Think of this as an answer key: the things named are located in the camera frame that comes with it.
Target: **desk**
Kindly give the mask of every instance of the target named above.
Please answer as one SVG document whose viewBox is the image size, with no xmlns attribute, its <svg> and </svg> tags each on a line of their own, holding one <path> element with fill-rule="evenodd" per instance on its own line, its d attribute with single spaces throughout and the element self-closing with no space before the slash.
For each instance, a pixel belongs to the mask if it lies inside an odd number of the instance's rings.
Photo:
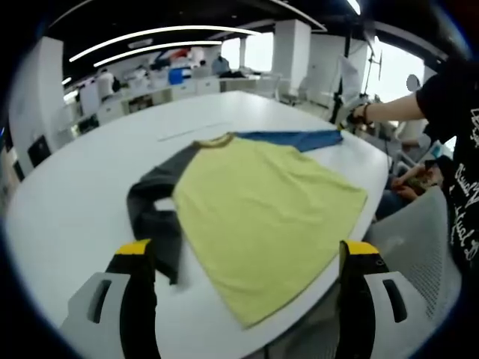
<svg viewBox="0 0 479 359">
<path fill-rule="evenodd" d="M 134 240 L 129 187 L 194 140 L 227 131 L 332 129 L 330 123 L 263 97 L 228 92 L 155 106 L 101 126 L 54 153 L 14 195 L 7 244 L 43 315 L 59 326 L 67 301 L 114 252 Z M 368 199 L 350 238 L 361 240 L 388 176 L 386 155 L 344 133 L 338 146 L 307 156 L 365 188 Z M 184 242 L 179 284 L 156 273 L 156 341 L 164 359 L 239 359 L 286 331 L 338 277 L 338 258 L 297 298 L 243 330 Z"/>
</svg>

